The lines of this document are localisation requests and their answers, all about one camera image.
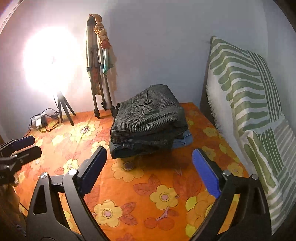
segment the blue gripper pad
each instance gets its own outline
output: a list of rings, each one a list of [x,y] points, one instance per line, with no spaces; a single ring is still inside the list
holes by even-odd
[[[90,193],[107,160],[107,151],[99,147],[95,153],[86,159],[78,168],[78,191],[81,196]]]
[[[192,152],[192,162],[209,194],[217,199],[221,194],[221,190],[219,187],[219,178],[214,171],[222,172],[222,170],[214,161],[208,159],[201,149],[195,149]]]

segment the green and white striped pillow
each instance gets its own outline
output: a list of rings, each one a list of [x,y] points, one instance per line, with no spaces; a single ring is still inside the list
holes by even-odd
[[[219,86],[231,107],[241,151],[266,193],[274,233],[296,200],[296,138],[275,82],[263,57],[217,37],[209,61],[208,86]]]

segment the tripod leg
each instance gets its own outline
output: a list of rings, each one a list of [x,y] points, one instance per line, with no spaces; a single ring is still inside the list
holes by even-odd
[[[70,121],[71,125],[74,126],[74,122],[73,122],[73,120],[72,120],[72,118],[70,116],[70,113],[69,113],[68,109],[67,109],[66,103],[64,101],[61,101],[61,102],[62,102],[61,103],[62,107],[63,107],[64,111],[66,112],[66,116],[68,117],[68,120]]]
[[[69,107],[69,110],[72,112],[73,115],[76,115],[74,110],[71,108],[71,106],[69,105],[68,101],[66,100],[66,98],[64,97],[64,101],[66,103],[66,105]]]
[[[63,122],[63,115],[62,115],[62,109],[61,109],[61,101],[57,100],[57,105],[59,106],[59,116],[61,118],[61,122]]]

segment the black folded garment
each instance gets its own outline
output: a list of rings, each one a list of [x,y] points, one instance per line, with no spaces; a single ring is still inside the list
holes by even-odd
[[[121,102],[111,127],[112,158],[171,149],[188,129],[184,109],[166,85],[151,85]]]

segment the tablecloth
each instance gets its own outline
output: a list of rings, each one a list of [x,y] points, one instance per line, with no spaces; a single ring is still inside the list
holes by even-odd
[[[192,151],[203,149],[222,170],[228,169],[234,175],[248,177],[248,173],[199,109],[193,103],[182,106],[193,143],[144,156],[112,159],[109,138],[113,118],[109,111],[100,111],[100,119],[93,112],[77,113],[73,116],[74,126],[65,120],[49,133],[32,131],[42,156],[18,173],[20,184],[15,190],[21,203],[29,208],[40,174],[65,174],[103,146],[107,162],[84,200],[110,240],[189,240],[215,201],[192,164]],[[65,195],[59,196],[70,228],[79,232]],[[220,232],[228,229],[238,199],[235,195]]]

